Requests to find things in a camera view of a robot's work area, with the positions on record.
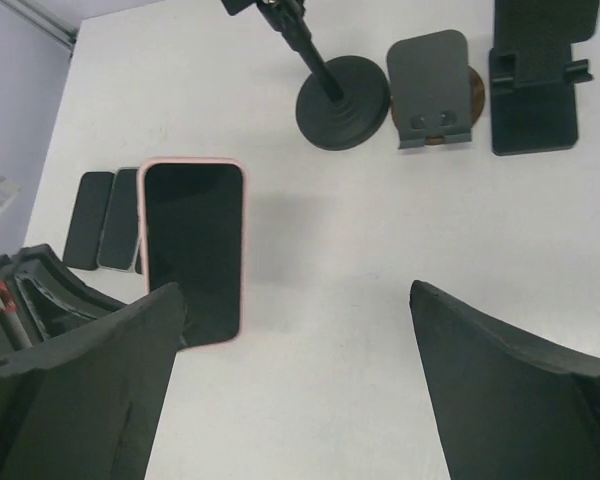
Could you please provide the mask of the phone with pink case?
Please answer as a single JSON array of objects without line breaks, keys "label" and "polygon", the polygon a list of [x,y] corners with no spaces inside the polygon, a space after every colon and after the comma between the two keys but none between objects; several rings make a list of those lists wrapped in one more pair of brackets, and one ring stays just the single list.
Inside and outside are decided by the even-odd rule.
[{"label": "phone with pink case", "polygon": [[245,173],[225,158],[154,158],[137,177],[148,290],[175,283],[186,303],[182,349],[233,340],[243,310]]}]

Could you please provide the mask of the brown round base phone stand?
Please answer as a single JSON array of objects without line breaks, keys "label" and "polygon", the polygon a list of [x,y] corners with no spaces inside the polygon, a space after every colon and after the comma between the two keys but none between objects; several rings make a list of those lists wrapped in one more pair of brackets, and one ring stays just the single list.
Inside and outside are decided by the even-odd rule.
[{"label": "brown round base phone stand", "polygon": [[400,150],[472,140],[485,91],[464,34],[448,29],[400,40],[386,63]]}]

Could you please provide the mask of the phone with clear case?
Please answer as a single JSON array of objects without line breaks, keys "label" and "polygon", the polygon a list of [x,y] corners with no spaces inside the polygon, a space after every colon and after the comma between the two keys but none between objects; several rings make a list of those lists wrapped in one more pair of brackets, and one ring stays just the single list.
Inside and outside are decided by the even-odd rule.
[{"label": "phone with clear case", "polygon": [[139,242],[137,172],[137,168],[121,168],[114,177],[97,257],[102,268],[128,272],[135,264]]}]

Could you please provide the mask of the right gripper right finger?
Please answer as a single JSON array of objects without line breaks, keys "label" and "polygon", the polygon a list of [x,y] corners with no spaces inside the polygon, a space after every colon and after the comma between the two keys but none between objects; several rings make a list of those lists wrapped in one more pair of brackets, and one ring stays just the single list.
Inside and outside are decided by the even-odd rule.
[{"label": "right gripper right finger", "polygon": [[453,479],[600,479],[600,358],[412,284],[410,310]]}]

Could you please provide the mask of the black folding phone stand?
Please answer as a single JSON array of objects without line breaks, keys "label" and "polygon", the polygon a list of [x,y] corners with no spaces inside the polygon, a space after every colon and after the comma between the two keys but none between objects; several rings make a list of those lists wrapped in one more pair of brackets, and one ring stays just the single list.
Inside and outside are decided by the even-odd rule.
[{"label": "black folding phone stand", "polygon": [[567,150],[579,139],[575,85],[593,75],[572,46],[596,31],[600,3],[500,0],[489,52],[492,151]]}]

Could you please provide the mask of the black round base clamp stand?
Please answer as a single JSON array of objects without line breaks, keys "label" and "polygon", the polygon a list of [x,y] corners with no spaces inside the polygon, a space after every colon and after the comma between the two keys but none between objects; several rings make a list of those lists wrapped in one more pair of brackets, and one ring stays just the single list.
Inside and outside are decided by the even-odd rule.
[{"label": "black round base clamp stand", "polygon": [[327,151],[351,149],[382,126],[391,103],[383,70],[372,60],[355,55],[326,62],[312,41],[302,1],[224,0],[222,4],[231,16],[256,6],[310,70],[296,100],[295,118],[312,145]]}]

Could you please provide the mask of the black phone dark case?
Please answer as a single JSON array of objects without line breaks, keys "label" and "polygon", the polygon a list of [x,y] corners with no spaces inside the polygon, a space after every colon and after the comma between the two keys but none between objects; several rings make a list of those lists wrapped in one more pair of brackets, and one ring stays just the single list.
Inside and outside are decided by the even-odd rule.
[{"label": "black phone dark case", "polygon": [[82,175],[78,186],[63,263],[68,267],[94,271],[104,228],[114,174],[95,171]]}]

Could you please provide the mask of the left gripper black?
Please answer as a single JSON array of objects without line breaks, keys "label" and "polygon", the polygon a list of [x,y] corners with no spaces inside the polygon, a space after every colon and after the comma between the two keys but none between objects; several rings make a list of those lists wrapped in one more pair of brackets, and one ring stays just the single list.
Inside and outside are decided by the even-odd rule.
[{"label": "left gripper black", "polygon": [[124,307],[80,280],[47,244],[0,254],[0,357]]}]

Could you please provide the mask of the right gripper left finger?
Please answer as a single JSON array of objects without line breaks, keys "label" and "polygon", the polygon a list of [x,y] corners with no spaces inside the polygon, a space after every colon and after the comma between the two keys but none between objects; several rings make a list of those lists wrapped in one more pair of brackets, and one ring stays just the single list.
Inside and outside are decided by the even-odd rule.
[{"label": "right gripper left finger", "polygon": [[185,320],[174,283],[0,357],[0,479],[142,479]]}]

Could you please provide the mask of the phone with beige case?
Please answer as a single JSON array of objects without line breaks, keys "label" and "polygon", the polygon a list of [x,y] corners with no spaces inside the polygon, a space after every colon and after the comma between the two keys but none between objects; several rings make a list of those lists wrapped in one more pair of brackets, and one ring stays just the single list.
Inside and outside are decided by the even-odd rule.
[{"label": "phone with beige case", "polygon": [[143,271],[142,271],[142,256],[141,256],[141,252],[140,250],[138,250],[136,252],[136,257],[135,257],[135,261],[134,261],[134,272],[142,275]]}]

